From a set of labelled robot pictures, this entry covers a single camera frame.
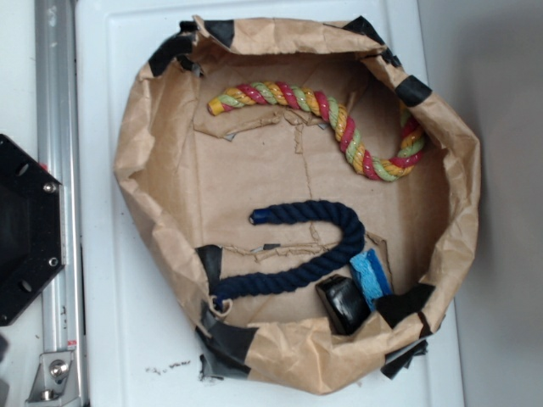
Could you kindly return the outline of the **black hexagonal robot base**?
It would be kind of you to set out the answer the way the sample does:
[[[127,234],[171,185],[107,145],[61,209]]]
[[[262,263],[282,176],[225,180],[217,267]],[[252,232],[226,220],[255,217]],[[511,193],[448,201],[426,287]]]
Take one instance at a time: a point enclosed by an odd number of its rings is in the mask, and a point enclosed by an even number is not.
[[[9,326],[63,267],[61,184],[1,135],[1,325]]]

